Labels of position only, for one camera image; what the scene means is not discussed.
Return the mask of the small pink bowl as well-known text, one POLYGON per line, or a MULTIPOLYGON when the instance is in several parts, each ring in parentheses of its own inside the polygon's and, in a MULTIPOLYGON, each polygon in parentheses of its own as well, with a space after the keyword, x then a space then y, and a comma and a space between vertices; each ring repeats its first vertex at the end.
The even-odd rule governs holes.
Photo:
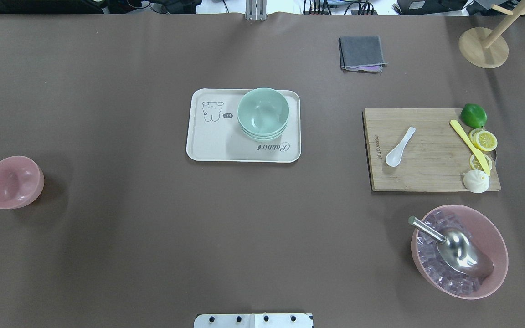
POLYGON ((42 192, 45 178, 31 158, 11 156, 0 161, 0 209, 15 209, 33 203, 42 192))

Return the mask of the green lime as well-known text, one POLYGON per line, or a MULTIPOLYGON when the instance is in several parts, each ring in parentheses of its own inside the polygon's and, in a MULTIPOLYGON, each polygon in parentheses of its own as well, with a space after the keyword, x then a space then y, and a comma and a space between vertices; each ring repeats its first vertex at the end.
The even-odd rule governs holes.
POLYGON ((471 128, 484 128, 488 116, 481 106, 474 103, 467 103, 461 110, 460 119, 465 125, 471 128))

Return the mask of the white steamed bun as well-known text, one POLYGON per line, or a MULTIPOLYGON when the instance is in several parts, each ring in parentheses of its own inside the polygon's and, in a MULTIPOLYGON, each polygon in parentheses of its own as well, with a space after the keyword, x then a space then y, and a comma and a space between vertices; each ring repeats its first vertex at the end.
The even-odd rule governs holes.
POLYGON ((490 187, 490 177, 483 170, 473 169, 463 174, 463 184, 472 193, 483 193, 490 187))

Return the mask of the large pink ice bowl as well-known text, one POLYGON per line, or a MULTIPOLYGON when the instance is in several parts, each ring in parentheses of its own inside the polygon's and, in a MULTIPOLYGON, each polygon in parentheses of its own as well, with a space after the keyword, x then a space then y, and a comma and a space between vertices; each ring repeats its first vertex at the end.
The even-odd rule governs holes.
POLYGON ((436 231, 446 227, 461 229, 494 264, 493 272, 483 279, 456 272, 443 263, 435 241, 415 229, 411 239, 411 255, 417 270, 429 284, 448 295, 467 300, 488 297, 502 286, 509 268, 508 250, 490 219, 473 208, 448 204, 431 210, 423 222, 436 231))

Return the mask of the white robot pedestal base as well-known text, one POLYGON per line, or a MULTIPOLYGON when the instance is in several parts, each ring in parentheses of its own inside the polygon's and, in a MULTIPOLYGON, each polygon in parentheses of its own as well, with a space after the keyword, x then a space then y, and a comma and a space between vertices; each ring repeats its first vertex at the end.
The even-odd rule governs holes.
POLYGON ((313 328, 309 313, 234 313, 198 315, 194 328, 313 328))

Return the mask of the grey folded cloth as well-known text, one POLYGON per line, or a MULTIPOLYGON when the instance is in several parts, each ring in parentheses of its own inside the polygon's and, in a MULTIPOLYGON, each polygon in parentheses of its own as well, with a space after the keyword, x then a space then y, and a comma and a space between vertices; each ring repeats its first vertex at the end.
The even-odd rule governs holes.
POLYGON ((381 72, 386 62, 379 36, 342 36, 338 39, 340 66, 350 72, 381 72))

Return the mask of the wooden cutting board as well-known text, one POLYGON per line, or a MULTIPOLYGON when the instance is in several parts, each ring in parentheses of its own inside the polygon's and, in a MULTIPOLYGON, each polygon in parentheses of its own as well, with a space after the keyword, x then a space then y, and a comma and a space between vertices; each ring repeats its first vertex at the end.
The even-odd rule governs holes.
POLYGON ((450 126, 460 108, 365 108, 363 127, 373 191, 461 192, 463 174, 471 170, 472 152, 450 126), (386 156, 410 127, 401 162, 391 167, 386 156))

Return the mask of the yellow plastic knife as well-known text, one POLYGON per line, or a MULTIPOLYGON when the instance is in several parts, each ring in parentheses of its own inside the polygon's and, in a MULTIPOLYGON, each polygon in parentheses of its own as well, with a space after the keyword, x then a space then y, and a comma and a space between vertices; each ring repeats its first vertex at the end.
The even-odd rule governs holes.
POLYGON ((468 135, 465 133, 463 127, 461 127, 461 124, 458 122, 458 120, 450 120, 449 122, 450 126, 454 129, 454 131, 458 134, 458 136, 465 142, 465 145, 469 148, 469 150, 472 152, 473 156, 477 158, 479 164, 481 165, 481 168, 483 168, 483 171, 490 176, 490 168, 487 159, 485 158, 485 155, 481 150, 476 148, 474 144, 472 143, 471 139, 469 139, 468 135))

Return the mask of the wooden mug tree stand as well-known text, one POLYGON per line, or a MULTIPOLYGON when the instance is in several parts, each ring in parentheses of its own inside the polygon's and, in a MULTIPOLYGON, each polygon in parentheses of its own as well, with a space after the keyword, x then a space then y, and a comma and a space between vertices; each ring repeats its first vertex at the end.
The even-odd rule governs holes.
POLYGON ((465 59, 485 69, 498 68, 508 59, 509 47, 502 34, 520 16, 525 15, 525 0, 519 2, 512 10, 496 4, 492 4, 491 9, 505 14, 504 20, 496 28, 471 28, 458 40, 459 50, 465 59))

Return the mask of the white ceramic spoon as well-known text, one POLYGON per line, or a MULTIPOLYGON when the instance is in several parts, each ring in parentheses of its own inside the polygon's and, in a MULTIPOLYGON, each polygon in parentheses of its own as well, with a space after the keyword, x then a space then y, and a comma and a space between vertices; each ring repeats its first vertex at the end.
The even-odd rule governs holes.
POLYGON ((406 149, 406 145, 410 141, 411 137, 414 135, 415 131, 415 127, 410 126, 407 129, 407 132, 405 133, 404 137, 402 137, 402 139, 400 140, 399 144, 396 147, 394 147, 390 152, 388 152, 385 158, 385 162, 388 166, 399 166, 402 160, 404 150, 406 149))

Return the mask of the top green bowl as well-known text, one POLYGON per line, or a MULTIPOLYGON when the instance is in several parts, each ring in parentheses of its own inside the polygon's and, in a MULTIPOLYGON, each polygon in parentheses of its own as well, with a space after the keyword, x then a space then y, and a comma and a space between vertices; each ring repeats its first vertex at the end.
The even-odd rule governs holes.
POLYGON ((290 109, 286 97, 271 88, 256 88, 239 101, 237 119, 241 128, 268 137, 286 127, 290 109))

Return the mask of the lemon slice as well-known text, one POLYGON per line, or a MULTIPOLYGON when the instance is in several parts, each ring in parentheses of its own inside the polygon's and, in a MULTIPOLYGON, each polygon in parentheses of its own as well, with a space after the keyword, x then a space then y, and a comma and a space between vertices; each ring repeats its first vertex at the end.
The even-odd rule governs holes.
POLYGON ((497 137, 486 129, 475 128, 469 132, 468 137, 477 149, 484 152, 494 151, 498 146, 497 137))
MULTIPOLYGON (((488 170, 493 170, 494 162, 491 159, 490 156, 484 154, 484 158, 487 162, 488 170)), ((472 169, 481 170, 483 171, 483 166, 480 164, 479 160, 477 160, 477 157, 475 155, 471 155, 469 158, 469 166, 472 169)))

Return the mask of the lower lemon slice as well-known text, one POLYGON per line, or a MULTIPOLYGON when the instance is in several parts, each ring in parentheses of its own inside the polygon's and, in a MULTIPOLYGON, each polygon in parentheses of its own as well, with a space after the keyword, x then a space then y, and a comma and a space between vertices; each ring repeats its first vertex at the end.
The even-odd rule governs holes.
MULTIPOLYGON (((487 162, 488 170, 493 170, 494 162, 491 159, 490 156, 484 154, 484 158, 487 162)), ((480 164, 479 160, 477 160, 477 157, 475 155, 471 155, 469 158, 469 166, 472 169, 481 170, 483 171, 483 166, 480 164)))

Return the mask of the aluminium frame post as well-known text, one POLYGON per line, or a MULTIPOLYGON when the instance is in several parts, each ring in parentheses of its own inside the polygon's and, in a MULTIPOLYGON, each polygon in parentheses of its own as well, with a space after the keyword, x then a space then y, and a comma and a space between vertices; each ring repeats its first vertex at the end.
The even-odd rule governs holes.
POLYGON ((248 21, 267 20, 267 1, 266 0, 246 0, 245 19, 248 21))

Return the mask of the metal ice scoop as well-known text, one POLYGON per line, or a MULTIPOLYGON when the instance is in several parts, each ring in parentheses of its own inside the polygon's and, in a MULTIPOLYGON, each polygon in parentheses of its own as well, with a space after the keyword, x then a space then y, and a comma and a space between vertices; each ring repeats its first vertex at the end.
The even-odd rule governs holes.
POLYGON ((479 279, 493 273, 493 261, 461 230, 450 227, 438 232, 415 216, 408 218, 408 224, 430 236, 436 242, 439 255, 455 271, 479 279))

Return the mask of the upper lemon slice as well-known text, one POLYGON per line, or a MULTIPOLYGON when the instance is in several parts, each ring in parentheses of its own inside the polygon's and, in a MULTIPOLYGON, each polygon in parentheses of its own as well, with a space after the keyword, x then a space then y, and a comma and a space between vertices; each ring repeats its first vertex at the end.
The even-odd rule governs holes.
POLYGON ((497 137, 486 129, 475 128, 469 132, 468 137, 477 149, 484 152, 494 151, 498 146, 497 137))

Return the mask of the cream rabbit tray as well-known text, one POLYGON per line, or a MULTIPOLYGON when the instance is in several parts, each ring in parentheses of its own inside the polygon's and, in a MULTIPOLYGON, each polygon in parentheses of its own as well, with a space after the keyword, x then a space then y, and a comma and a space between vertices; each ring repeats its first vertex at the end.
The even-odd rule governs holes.
POLYGON ((300 98, 279 91, 289 104, 289 122, 276 139, 260 143, 242 131, 236 117, 247 89, 203 88, 191 98, 187 155, 196 161, 292 163, 301 154, 300 98))

